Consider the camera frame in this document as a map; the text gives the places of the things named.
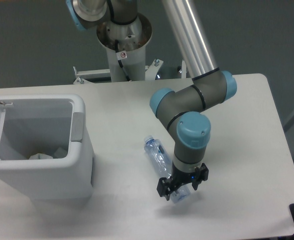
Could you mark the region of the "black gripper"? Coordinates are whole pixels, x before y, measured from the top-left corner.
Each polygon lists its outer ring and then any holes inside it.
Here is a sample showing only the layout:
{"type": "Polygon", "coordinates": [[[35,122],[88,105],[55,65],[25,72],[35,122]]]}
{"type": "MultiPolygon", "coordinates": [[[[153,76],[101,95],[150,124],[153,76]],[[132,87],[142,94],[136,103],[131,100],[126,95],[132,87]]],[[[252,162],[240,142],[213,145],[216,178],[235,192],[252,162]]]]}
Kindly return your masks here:
{"type": "Polygon", "coordinates": [[[192,172],[184,172],[173,167],[171,177],[161,177],[158,180],[156,190],[160,197],[164,197],[169,201],[170,195],[181,186],[191,183],[192,188],[196,191],[203,181],[208,180],[208,176],[209,169],[205,163],[195,167],[192,172]]]}

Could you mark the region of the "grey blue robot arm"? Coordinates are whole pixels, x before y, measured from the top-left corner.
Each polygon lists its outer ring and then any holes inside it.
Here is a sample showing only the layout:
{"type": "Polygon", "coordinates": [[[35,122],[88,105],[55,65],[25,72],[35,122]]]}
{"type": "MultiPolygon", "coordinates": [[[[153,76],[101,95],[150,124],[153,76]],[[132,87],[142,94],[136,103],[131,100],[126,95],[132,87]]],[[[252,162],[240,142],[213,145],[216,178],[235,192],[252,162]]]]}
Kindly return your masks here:
{"type": "MultiPolygon", "coordinates": [[[[76,27],[96,27],[97,38],[107,52],[113,82],[144,81],[145,47],[152,36],[149,20],[138,12],[135,0],[68,0],[76,27]]],[[[223,103],[237,92],[232,74],[219,69],[203,26],[191,0],[164,0],[162,5],[192,84],[182,90],[157,90],[149,105],[173,138],[171,175],[161,177],[157,192],[169,199],[191,184],[197,189],[208,179],[202,162],[211,136],[211,123],[203,111],[223,103]]]]}

